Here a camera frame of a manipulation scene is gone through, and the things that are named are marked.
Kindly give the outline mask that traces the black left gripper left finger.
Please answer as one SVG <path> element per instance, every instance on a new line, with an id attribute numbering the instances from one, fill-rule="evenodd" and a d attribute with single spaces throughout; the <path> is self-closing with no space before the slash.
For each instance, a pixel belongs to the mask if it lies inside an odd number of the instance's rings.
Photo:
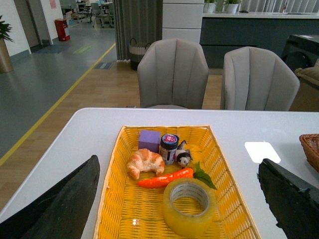
<path id="1" fill-rule="evenodd" d="M 2 239 L 79 239 L 100 176 L 96 155 L 0 224 Z"/>

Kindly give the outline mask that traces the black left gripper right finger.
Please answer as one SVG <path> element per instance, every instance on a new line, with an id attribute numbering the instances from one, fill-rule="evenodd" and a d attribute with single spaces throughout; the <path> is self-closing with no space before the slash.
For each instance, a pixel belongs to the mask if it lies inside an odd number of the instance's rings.
<path id="1" fill-rule="evenodd" d="M 289 239 L 319 237 L 319 189 L 265 158 L 258 180 L 266 203 Z"/>

